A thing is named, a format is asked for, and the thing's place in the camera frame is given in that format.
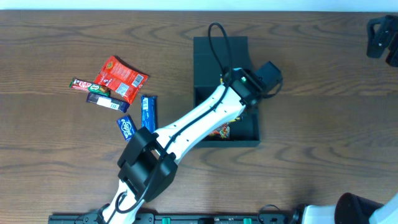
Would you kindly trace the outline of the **dark green box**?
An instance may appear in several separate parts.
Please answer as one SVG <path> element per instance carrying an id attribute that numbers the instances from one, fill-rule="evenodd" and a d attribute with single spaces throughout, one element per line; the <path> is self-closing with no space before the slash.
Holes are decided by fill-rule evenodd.
<path id="1" fill-rule="evenodd" d="M 235 68 L 252 69 L 248 50 L 248 38 L 229 38 Z M 193 38 L 193 105 L 198 106 L 220 85 L 221 68 L 209 46 L 208 38 Z M 245 114 L 241 121 L 229 125 L 229 139 L 207 137 L 196 147 L 256 147 L 260 141 L 259 111 Z"/>

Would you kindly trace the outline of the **Haribo gummy bag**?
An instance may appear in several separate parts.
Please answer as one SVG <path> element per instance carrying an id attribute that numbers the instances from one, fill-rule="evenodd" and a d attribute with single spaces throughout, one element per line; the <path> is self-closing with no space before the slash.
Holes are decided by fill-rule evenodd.
<path id="1" fill-rule="evenodd" d="M 219 139 L 229 139 L 230 137 L 230 126 L 229 123 L 222 124 L 211 133 L 208 134 L 211 138 L 219 138 Z"/>

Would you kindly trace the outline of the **blue Oreo cookie pack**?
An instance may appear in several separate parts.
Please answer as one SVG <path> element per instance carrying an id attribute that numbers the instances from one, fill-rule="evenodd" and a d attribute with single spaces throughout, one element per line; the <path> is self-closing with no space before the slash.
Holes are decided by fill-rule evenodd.
<path id="1" fill-rule="evenodd" d="M 141 96 L 141 126 L 150 132 L 157 129 L 156 96 Z"/>

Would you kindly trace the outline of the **red candy bag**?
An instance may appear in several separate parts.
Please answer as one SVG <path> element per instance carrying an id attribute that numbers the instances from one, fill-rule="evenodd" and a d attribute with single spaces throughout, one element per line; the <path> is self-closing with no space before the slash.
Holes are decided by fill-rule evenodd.
<path id="1" fill-rule="evenodd" d="M 132 104 L 148 77 L 148 75 L 123 64 L 117 57 L 110 56 L 99 71 L 94 83 L 108 87 Z"/>

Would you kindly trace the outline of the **yellow candy bag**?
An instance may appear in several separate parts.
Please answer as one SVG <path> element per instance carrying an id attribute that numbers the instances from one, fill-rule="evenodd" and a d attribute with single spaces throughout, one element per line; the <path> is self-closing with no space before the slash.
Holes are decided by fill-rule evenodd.
<path id="1" fill-rule="evenodd" d="M 242 121 L 242 116 L 238 116 L 235 119 L 232 119 L 229 121 L 229 123 L 237 122 L 237 121 Z"/>

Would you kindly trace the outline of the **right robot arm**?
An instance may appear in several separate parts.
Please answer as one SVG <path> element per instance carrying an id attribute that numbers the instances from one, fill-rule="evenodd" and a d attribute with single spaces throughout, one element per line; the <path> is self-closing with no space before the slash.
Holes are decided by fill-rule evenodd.
<path id="1" fill-rule="evenodd" d="M 369 20 L 366 55 L 379 58 L 389 50 L 386 63 L 397 66 L 397 16 L 386 15 Z M 351 193 L 343 194 L 336 205 L 306 205 L 297 209 L 290 223 L 368 223 L 396 224 L 397 196 L 385 205 Z"/>

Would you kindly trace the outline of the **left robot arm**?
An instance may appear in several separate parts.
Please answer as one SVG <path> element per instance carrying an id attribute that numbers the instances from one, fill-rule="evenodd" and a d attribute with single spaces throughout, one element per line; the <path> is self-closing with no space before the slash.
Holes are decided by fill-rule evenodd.
<path id="1" fill-rule="evenodd" d="M 222 124 L 272 97 L 271 90 L 280 90 L 283 80 L 271 62 L 254 73 L 234 68 L 228 78 L 172 124 L 154 132 L 143 127 L 133 134 L 118 160 L 118 191 L 99 213 L 101 223 L 133 223 L 142 204 L 155 199 L 173 182 L 178 164 L 189 150 Z"/>

